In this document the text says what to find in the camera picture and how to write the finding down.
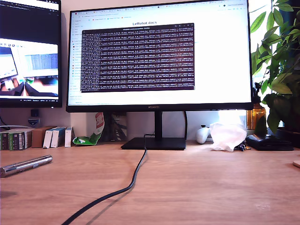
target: power cord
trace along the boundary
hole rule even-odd
[[[184,138],[187,139],[187,135],[188,135],[188,116],[187,116],[187,111],[183,111],[183,113],[184,113],[184,120],[185,120],[185,123],[186,123]]]
[[[0,116],[0,121],[1,121],[4,125],[6,125],[5,127],[3,127],[3,129],[5,129],[5,130],[10,130],[10,127],[8,127],[8,125],[2,120],[1,116]]]
[[[146,154],[147,154],[147,148],[146,148],[146,136],[153,136],[153,135],[144,135],[144,149],[145,149],[145,152],[140,160],[140,162],[138,163],[138,165],[136,166],[136,169],[135,169],[135,172],[133,173],[133,177],[132,177],[132,180],[131,180],[131,183],[128,185],[128,187],[126,188],[123,188],[121,190],[118,190],[118,191],[115,191],[115,192],[112,192],[108,195],[105,195],[101,198],[98,198],[96,199],[95,201],[91,202],[90,204],[84,206],[82,209],[78,210],[76,213],[74,213],[72,216],[70,216],[69,219],[67,219],[62,225],[68,225],[70,223],[72,223],[77,217],[79,217],[81,214],[83,214],[85,211],[89,210],[90,208],[92,208],[93,206],[97,205],[98,203],[108,199],[108,198],[111,198],[111,197],[114,197],[116,195],[119,195],[119,194],[122,194],[128,190],[130,190],[132,188],[132,186],[135,184],[135,181],[136,181],[136,176],[137,176],[137,173],[141,167],[141,164],[142,164],[142,161],[144,160]]]
[[[10,130],[10,128],[31,128],[28,126],[22,126],[22,125],[1,125],[0,128],[8,128],[8,130]]]

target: white wall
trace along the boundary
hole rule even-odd
[[[95,129],[94,113],[65,112],[68,70],[68,34],[70,10],[132,6],[173,2],[173,0],[62,0],[62,57],[63,57],[63,107],[40,109],[42,125],[73,126],[77,136],[91,135]],[[1,117],[7,124],[28,125],[30,109],[1,109]],[[208,126],[219,120],[218,112],[188,112],[188,139],[195,139],[195,133],[202,124]],[[153,112],[130,112],[127,114],[128,138],[154,132]],[[163,114],[163,135],[166,137],[184,136],[184,115],[182,112]]]

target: green package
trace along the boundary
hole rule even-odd
[[[98,140],[101,137],[103,128],[104,128],[104,117],[103,117],[103,112],[98,112],[95,116],[96,118],[96,130],[90,137],[76,137],[73,140],[74,144],[79,144],[79,145],[96,145]]]

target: wooden desk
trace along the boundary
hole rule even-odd
[[[1,166],[53,162],[1,179],[2,225],[59,225],[93,200],[126,187],[143,150],[120,144],[1,152]],[[300,151],[149,150],[137,183],[74,225],[299,224]]]

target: computer monitor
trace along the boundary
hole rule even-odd
[[[66,110],[155,111],[149,145],[182,149],[162,111],[253,108],[249,27],[247,0],[71,11]]]
[[[61,107],[60,0],[0,0],[0,107]]]

